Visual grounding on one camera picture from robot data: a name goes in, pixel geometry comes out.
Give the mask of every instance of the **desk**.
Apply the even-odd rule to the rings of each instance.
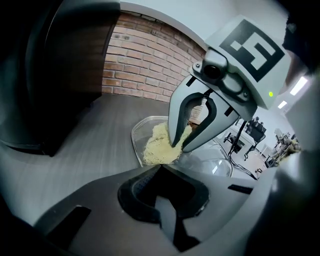
[[[236,136],[238,134],[239,130],[240,130],[240,128],[236,125],[230,126],[228,129],[225,130],[222,139],[227,137],[227,135],[229,133]],[[242,132],[240,134],[240,138],[239,138],[239,141],[241,141],[244,144],[243,147],[241,148],[241,150],[239,151],[239,153],[243,154],[243,155],[245,155],[245,153],[250,149],[251,146],[256,145],[254,138],[252,138],[244,130],[245,129],[242,130]]]

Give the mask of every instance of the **wooden table surface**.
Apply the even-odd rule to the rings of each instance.
[[[0,144],[0,192],[12,213],[33,225],[47,209],[88,182],[140,167],[132,128],[146,117],[168,112],[165,102],[104,94],[80,113],[54,157]]]

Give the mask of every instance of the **black slot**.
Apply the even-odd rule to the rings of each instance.
[[[47,236],[46,238],[60,247],[67,250],[83,225],[91,210],[83,206],[76,206]]]
[[[195,80],[196,80],[196,78],[195,78],[194,76],[192,76],[192,77],[190,78],[190,80],[186,83],[186,86],[189,87]]]
[[[226,117],[228,117],[233,110],[234,110],[234,108],[233,108],[232,106],[230,106],[230,107],[226,110],[226,112],[224,112],[224,115],[225,115]]]
[[[240,193],[248,194],[248,195],[250,195],[253,190],[253,188],[251,188],[251,187],[239,186],[239,185],[234,185],[234,184],[229,186],[228,189],[234,190],[234,191],[237,191]]]

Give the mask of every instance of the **glass bowl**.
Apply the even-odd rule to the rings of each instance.
[[[149,116],[133,127],[131,131],[132,144],[142,167],[146,166],[144,151],[148,139],[152,137],[154,126],[166,122],[168,122],[167,116]],[[189,153],[182,153],[173,163],[181,168],[200,173],[225,177],[231,177],[233,174],[227,153],[215,139]]]

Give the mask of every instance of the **brick wall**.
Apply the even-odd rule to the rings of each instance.
[[[122,13],[105,57],[102,92],[169,102],[205,51],[177,29],[138,13]],[[200,109],[191,117],[197,118]]]

